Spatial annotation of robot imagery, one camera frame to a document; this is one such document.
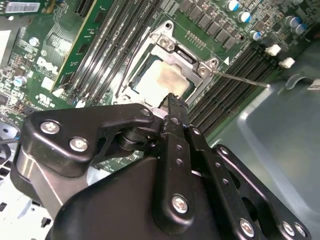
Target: barcode sticker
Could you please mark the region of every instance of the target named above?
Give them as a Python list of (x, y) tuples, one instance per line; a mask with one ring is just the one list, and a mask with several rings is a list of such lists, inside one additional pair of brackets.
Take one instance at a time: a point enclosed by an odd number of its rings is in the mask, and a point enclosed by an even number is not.
[(9, 2), (5, 8), (5, 13), (34, 13), (38, 12), (39, 8), (39, 2)]

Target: motherboard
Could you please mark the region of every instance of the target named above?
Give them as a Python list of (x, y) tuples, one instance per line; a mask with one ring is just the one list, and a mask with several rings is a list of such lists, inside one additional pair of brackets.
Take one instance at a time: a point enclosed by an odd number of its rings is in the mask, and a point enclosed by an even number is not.
[[(318, 0), (33, 3), (42, 10), (19, 29), (0, 69), (0, 117), (17, 129), (34, 111), (156, 108), (174, 93), (189, 105), (192, 124), (212, 138), (263, 90), (215, 72), (272, 83), (310, 45), (320, 18)], [(10, 9), (21, 4), (0, 1), (0, 13), (10, 21), (17, 17)], [(114, 172), (141, 156), (99, 167)]]

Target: cable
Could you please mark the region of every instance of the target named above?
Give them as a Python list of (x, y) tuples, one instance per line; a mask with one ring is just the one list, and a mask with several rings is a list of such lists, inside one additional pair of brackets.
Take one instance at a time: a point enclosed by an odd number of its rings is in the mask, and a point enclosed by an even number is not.
[(7, 144), (16, 144), (17, 142), (19, 142), (19, 139), (4, 139), (4, 140), (0, 140), (0, 146), (2, 145), (7, 145)]

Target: screw head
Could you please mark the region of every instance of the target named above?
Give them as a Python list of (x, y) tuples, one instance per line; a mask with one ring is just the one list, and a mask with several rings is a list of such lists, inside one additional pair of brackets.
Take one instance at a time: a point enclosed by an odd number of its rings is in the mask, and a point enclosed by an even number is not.
[(175, 160), (175, 163), (178, 165), (178, 166), (183, 166), (184, 165), (184, 161), (182, 161), (180, 158), (177, 158)]
[(294, 229), (292, 228), (292, 226), (290, 226), (289, 225), (289, 223), (287, 223), (287, 222), (283, 222), (282, 223), (282, 226), (283, 226), (283, 228), (284, 228), (284, 230), (286, 231), (286, 233), (287, 234), (289, 234), (290, 236), (294, 236), (295, 235), (295, 231), (294, 231)]
[(228, 155), (227, 149), (225, 149), (223, 146), (220, 147), (220, 150), (221, 150), (221, 152), (222, 152), (223, 154)]
[(306, 237), (306, 236), (307, 236), (307, 234), (306, 234), (305, 230), (302, 228), (302, 226), (300, 226), (300, 225), (297, 224), (297, 223), (296, 223), (294, 226), (295, 226), (295, 228), (297, 229), (297, 231), (298, 231), (303, 237)]
[(60, 126), (53, 121), (45, 121), (40, 125), (40, 129), (45, 134), (57, 134), (60, 131)]
[(242, 231), (250, 238), (253, 238), (255, 236), (254, 228), (251, 226), (250, 222), (248, 222), (245, 219), (240, 219), (240, 227)]
[(187, 201), (182, 196), (173, 196), (172, 205), (174, 209), (180, 214), (185, 214), (188, 211)]
[(227, 179), (222, 179), (222, 182), (225, 184), (225, 185), (229, 185), (229, 181)]
[(194, 133), (197, 134), (197, 135), (200, 135), (200, 134), (201, 134), (201, 132), (200, 132), (198, 129), (196, 129), (196, 128), (194, 128), (193, 131), (194, 131)]
[(200, 67), (199, 68), (199, 74), (201, 75), (201, 76), (204, 76), (204, 75), (206, 75), (208, 73), (208, 70), (206, 69), (206, 68), (204, 68), (204, 67)]
[(168, 40), (167, 38), (162, 38), (162, 39), (160, 40), (160, 45), (161, 45), (161, 47), (166, 48), (166, 47), (169, 46), (169, 44), (170, 44), (170, 42), (169, 42), (169, 40)]
[(140, 112), (141, 112), (143, 115), (147, 116), (147, 117), (150, 116), (150, 112), (149, 112), (147, 109), (145, 109), (145, 108), (141, 109)]
[(175, 46), (174, 46), (174, 45), (170, 44), (170, 45), (168, 46), (168, 50), (172, 51), (172, 50), (174, 50), (174, 49), (175, 49)]
[(70, 148), (76, 152), (84, 152), (85, 150), (88, 149), (87, 141), (80, 137), (75, 137), (71, 139), (69, 145), (70, 145)]

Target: gray metal panel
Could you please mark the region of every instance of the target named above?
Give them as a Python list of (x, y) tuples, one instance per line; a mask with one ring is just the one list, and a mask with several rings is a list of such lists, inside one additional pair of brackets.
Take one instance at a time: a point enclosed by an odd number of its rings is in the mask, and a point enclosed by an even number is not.
[[(298, 63), (295, 72), (309, 69), (320, 78), (319, 63)], [(284, 82), (272, 85), (210, 144), (230, 148), (320, 239), (320, 91), (307, 88), (302, 82), (292, 90)]]

